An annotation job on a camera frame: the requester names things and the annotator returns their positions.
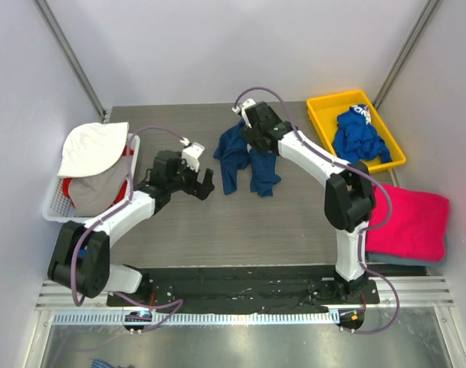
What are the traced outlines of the dark blue mickey t shirt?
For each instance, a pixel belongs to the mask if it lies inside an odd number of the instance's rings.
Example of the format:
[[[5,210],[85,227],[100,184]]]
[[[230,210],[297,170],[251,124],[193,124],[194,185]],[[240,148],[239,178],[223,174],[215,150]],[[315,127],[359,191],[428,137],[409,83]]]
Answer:
[[[238,190],[238,172],[251,168],[250,190],[259,197],[274,195],[274,186],[281,182],[276,173],[277,156],[258,153],[241,135],[245,121],[240,120],[227,129],[218,140],[213,157],[219,161],[223,193],[229,196]]]

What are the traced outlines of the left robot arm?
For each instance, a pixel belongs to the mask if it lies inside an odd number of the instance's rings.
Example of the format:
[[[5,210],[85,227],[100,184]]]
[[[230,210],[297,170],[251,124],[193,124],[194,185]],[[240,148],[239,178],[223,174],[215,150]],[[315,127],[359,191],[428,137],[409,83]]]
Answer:
[[[175,192],[205,200],[214,190],[213,172],[198,180],[204,148],[191,143],[181,151],[157,153],[146,178],[129,197],[85,222],[68,221],[58,234],[48,266],[48,278],[76,297],[94,298],[102,292],[123,293],[136,306],[151,295],[145,272],[110,261],[110,249],[127,232],[162,210]]]

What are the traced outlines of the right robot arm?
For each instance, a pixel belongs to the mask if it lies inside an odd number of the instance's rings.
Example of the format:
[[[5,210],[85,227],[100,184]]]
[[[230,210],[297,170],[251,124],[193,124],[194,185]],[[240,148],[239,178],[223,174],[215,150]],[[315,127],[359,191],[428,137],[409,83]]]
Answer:
[[[367,167],[328,153],[265,102],[247,99],[232,111],[243,119],[241,135],[252,149],[291,161],[324,188],[324,215],[336,229],[333,291],[344,303],[354,301],[368,282],[365,229],[376,206]]]

